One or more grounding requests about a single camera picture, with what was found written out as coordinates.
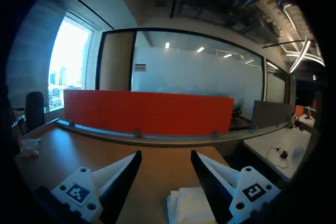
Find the orange desk divider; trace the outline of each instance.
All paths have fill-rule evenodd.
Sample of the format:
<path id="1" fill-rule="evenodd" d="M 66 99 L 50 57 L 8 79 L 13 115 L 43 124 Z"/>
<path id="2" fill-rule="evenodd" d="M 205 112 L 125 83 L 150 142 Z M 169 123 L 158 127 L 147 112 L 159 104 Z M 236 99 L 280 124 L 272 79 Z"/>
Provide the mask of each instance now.
<path id="1" fill-rule="evenodd" d="M 295 115 L 300 117 L 301 115 L 303 115 L 303 110 L 304 110 L 303 106 L 296 105 L 295 106 Z"/>
<path id="2" fill-rule="evenodd" d="M 98 129 L 155 135 L 228 132 L 234 100 L 152 92 L 64 90 L 66 119 Z"/>

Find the desk surface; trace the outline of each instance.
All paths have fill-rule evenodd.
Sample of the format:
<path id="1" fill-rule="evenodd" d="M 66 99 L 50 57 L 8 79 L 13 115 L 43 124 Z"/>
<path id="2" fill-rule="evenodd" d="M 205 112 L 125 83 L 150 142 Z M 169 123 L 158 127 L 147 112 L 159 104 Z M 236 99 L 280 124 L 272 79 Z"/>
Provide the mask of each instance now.
<path id="1" fill-rule="evenodd" d="M 40 137 L 40 156 L 15 161 L 32 190 L 41 185 L 53 189 L 81 166 L 96 171 L 136 150 L 142 163 L 117 221 L 120 223 L 168 223 L 167 197 L 180 187 L 200 187 L 190 161 L 192 149 L 227 165 L 213 147 L 152 148 L 121 145 L 51 127 Z"/>
<path id="2" fill-rule="evenodd" d="M 244 140 L 244 144 L 265 163 L 267 163 L 274 171 L 276 171 L 284 180 L 290 180 L 296 172 L 302 157 L 306 151 L 310 133 L 301 131 L 298 128 L 280 129 L 278 131 Z M 286 160 L 280 158 L 279 153 L 271 148 L 283 148 L 288 152 Z M 298 157 L 294 157 L 293 153 L 296 148 L 300 148 L 301 153 Z"/>

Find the black chair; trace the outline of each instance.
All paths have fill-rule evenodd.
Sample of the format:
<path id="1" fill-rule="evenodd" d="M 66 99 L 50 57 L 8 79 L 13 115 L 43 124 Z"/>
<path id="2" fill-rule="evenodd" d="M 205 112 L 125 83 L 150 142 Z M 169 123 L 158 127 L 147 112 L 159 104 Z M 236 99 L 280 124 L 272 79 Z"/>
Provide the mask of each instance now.
<path id="1" fill-rule="evenodd" d="M 27 127 L 26 133 L 43 125 L 45 122 L 44 99 L 41 92 L 30 92 L 29 94 L 27 94 L 26 97 L 26 107 L 13 108 L 13 110 L 25 110 L 25 119 L 20 119 L 18 121 L 18 126 L 20 127 L 22 134 L 24 134 L 24 131 L 22 129 L 22 124 L 24 121 L 26 122 Z"/>

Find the sign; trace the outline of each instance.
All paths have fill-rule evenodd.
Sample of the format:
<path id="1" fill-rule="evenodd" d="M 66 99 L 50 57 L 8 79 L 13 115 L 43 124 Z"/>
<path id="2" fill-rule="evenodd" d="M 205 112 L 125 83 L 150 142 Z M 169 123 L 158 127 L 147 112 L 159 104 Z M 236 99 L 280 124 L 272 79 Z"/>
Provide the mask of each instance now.
<path id="1" fill-rule="evenodd" d="M 134 71 L 146 71 L 146 65 L 135 65 Z"/>

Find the ceiling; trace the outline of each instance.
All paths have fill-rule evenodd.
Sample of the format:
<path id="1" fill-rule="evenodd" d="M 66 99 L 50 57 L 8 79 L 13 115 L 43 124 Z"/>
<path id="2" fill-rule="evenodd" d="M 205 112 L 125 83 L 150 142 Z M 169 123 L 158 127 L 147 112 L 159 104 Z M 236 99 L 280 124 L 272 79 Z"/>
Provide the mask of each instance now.
<path id="1" fill-rule="evenodd" d="M 311 41 L 307 53 L 322 62 L 314 35 L 300 8 L 293 0 L 153 0 L 157 8 L 167 8 L 172 18 L 183 16 L 229 28 L 264 45 L 304 40 Z M 282 60 L 288 68 L 297 57 L 303 42 L 282 45 Z M 318 71 L 324 74 L 324 67 L 304 58 L 296 71 Z"/>

